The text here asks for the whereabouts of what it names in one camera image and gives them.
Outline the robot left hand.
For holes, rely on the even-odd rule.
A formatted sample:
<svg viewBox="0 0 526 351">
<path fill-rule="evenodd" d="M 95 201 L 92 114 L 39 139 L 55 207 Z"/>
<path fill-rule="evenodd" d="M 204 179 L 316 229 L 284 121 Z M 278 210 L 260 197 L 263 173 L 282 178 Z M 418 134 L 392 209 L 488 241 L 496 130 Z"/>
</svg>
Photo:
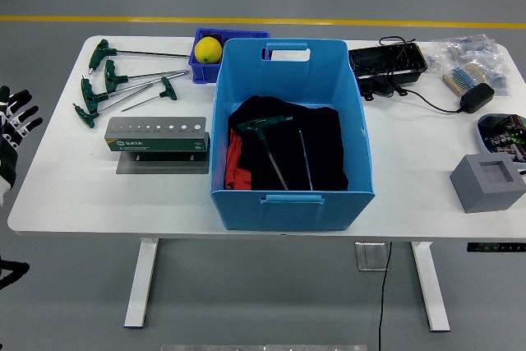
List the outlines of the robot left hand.
<svg viewBox="0 0 526 351">
<path fill-rule="evenodd" d="M 7 85 L 1 86 L 1 206 L 4 195 L 16 181 L 17 150 L 24 138 L 43 123 L 41 117 L 30 119 L 39 107 L 28 107 L 32 95 L 28 90 L 12 93 Z"/>
</svg>

